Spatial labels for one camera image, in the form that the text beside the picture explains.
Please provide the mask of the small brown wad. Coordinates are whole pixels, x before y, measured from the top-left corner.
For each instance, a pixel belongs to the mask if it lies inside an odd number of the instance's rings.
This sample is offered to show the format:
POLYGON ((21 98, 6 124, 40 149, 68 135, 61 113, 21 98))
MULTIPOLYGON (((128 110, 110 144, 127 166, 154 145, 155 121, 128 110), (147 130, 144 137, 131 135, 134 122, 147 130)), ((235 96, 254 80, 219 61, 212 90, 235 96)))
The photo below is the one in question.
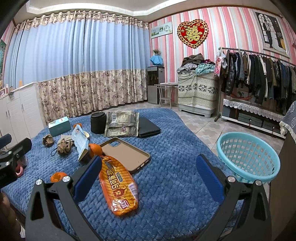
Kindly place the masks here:
POLYGON ((54 139, 53 139, 52 135, 51 134, 48 134, 48 135, 44 136, 42 143, 47 148, 53 146, 54 139))

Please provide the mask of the orange peel piece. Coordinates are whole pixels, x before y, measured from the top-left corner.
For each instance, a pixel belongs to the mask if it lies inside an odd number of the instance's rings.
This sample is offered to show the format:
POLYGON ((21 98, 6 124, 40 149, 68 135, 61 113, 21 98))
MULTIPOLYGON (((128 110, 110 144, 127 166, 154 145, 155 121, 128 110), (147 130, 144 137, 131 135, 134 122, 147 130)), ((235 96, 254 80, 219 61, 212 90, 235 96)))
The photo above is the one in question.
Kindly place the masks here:
POLYGON ((52 183, 61 181, 65 176, 67 176, 64 172, 56 172, 50 177, 50 181, 52 183))
POLYGON ((103 150, 98 144, 89 144, 89 155, 91 158, 94 156, 102 156, 103 150))

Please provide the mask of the light blue paper leaflet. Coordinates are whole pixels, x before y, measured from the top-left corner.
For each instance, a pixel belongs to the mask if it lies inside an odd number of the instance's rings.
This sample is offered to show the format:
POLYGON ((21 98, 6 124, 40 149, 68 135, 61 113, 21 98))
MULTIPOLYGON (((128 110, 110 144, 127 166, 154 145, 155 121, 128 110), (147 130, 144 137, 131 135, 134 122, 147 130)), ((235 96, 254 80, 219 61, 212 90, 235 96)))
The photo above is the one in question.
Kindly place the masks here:
POLYGON ((71 134, 71 138, 74 141, 74 145, 78 152, 78 161, 80 162, 89 151, 88 137, 86 136, 84 130, 82 130, 81 126, 76 125, 71 134))

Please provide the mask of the orange snack wrapper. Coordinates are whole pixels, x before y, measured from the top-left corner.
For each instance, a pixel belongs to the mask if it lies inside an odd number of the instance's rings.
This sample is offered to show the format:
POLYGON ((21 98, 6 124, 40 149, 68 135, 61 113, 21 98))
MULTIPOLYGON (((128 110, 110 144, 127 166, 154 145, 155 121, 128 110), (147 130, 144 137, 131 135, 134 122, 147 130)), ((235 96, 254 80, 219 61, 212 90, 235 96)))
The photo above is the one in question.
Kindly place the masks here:
POLYGON ((123 216, 138 208, 138 188, 129 171, 117 159, 101 156, 99 181, 113 214, 123 216))

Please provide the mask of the green grey foil packaging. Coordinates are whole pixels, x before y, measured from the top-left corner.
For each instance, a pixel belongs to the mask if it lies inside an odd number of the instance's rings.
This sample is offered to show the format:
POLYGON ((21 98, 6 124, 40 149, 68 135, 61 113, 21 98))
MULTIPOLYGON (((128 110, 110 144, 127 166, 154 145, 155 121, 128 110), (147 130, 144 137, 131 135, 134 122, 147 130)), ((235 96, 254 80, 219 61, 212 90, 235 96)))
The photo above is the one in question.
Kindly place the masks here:
POLYGON ((137 137, 139 113, 131 110, 109 111, 106 115, 105 137, 137 137))

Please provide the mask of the white cabinet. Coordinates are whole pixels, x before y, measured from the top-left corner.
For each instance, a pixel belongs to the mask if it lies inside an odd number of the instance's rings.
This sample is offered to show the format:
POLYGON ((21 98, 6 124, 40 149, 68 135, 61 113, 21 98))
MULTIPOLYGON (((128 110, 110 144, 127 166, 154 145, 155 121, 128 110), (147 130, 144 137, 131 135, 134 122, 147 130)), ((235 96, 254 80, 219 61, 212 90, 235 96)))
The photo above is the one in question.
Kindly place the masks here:
POLYGON ((26 84, 1 96, 1 136, 11 135, 7 149, 24 138, 34 138, 45 126, 38 83, 26 84))

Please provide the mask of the teal tissue box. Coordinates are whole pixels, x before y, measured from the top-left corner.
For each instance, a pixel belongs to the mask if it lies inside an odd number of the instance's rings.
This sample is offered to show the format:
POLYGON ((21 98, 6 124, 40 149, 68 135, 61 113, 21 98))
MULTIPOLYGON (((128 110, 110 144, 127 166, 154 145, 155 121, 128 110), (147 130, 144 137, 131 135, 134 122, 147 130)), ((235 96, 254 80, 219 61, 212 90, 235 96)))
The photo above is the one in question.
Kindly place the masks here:
POLYGON ((48 128, 49 128, 50 134, 53 137, 58 136, 67 131, 70 131, 71 125, 70 125, 69 118, 67 116, 64 116, 60 119, 54 120, 48 123, 48 128))

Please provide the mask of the black cylindrical canister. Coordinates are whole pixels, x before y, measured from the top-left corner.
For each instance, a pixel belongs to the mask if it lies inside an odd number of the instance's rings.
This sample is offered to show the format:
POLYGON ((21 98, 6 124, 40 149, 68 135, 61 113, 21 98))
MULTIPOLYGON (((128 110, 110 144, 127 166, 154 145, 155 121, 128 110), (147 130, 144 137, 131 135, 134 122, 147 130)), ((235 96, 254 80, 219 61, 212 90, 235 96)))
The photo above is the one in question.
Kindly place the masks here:
POLYGON ((90 117, 91 132, 95 134, 104 134, 107 116, 104 112, 94 112, 90 117))

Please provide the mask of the grey floral fringed cloth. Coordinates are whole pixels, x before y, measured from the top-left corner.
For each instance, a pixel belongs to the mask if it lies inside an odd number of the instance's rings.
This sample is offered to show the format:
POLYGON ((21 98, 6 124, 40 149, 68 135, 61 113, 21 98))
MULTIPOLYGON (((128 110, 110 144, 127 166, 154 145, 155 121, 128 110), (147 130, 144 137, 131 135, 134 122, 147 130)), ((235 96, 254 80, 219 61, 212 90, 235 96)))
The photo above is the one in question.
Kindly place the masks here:
POLYGON ((280 134, 284 136, 288 132, 296 143, 296 101, 292 103, 280 122, 280 134))

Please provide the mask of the beige phone case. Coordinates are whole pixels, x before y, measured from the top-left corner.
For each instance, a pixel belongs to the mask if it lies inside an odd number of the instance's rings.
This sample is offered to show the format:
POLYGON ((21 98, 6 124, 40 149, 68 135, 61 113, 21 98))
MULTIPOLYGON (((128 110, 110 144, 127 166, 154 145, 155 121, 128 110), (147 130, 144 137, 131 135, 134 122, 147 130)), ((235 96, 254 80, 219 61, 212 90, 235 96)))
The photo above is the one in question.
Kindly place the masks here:
POLYGON ((131 174, 137 173, 151 159, 149 153, 120 138, 111 138, 100 144, 103 153, 117 159, 131 174))

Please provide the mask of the blue and floral curtain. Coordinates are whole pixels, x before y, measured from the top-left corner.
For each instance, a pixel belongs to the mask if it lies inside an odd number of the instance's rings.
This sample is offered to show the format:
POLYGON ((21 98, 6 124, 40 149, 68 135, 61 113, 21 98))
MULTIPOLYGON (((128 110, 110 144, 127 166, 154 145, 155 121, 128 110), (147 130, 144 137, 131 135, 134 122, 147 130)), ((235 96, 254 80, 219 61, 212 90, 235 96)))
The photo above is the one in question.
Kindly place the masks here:
POLYGON ((96 11, 43 15, 15 26, 4 83, 36 82, 46 122, 147 100, 149 25, 96 11))

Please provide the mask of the patterned cloth covered cabinet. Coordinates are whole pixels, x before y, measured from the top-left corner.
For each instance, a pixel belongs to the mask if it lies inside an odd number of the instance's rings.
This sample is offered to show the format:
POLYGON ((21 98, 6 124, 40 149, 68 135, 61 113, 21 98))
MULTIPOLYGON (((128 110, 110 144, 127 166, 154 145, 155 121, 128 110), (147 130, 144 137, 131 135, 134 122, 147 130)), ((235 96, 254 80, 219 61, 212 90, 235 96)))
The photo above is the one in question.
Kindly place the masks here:
POLYGON ((194 71, 178 73, 180 111, 210 118, 217 108, 218 80, 212 72, 197 75, 194 71))

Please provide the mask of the clothes rack with garments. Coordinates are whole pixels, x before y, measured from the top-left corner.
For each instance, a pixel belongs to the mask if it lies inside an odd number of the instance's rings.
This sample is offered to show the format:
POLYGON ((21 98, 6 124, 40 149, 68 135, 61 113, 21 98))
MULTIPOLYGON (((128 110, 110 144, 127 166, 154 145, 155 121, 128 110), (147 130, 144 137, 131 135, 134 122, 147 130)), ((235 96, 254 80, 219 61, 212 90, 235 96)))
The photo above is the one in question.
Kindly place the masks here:
POLYGON ((226 70, 221 71, 221 66, 216 67, 214 75, 219 77, 219 91, 223 92, 223 87, 225 87, 226 95, 230 97, 228 106, 258 114, 277 122, 282 121, 283 115, 261 107, 268 97, 268 85, 273 83, 272 80, 268 81, 267 74, 264 72, 266 66, 262 57, 266 57, 267 60, 276 60, 270 64, 271 76, 276 75, 275 66, 286 63, 295 68, 295 64, 261 52, 229 47, 219 47, 216 60, 223 60, 222 54, 225 50, 227 51, 225 55, 226 70), (247 104, 247 101, 242 97, 232 96, 232 90, 236 84, 247 86, 251 90, 250 93, 259 100, 259 103, 247 104))

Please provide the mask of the small white table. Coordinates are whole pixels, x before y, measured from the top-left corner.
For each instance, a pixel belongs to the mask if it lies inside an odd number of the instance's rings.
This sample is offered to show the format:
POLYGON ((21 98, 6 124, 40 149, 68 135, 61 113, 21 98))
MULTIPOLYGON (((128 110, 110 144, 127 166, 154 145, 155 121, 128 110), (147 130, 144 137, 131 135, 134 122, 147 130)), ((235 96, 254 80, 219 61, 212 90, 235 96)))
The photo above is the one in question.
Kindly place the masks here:
POLYGON ((155 84, 159 94, 159 107, 168 103, 170 108, 172 107, 173 94, 176 88, 178 88, 177 82, 160 83, 155 84))

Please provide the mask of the black water dispenser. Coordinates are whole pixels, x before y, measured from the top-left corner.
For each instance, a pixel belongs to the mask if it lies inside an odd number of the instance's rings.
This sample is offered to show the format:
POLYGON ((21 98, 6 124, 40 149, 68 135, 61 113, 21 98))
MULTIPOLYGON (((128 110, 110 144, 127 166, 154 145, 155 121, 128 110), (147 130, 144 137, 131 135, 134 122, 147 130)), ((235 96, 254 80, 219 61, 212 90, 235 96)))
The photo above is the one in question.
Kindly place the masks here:
POLYGON ((147 68, 147 100, 151 104, 159 104, 159 91, 157 85, 165 82, 164 66, 151 66, 147 68))

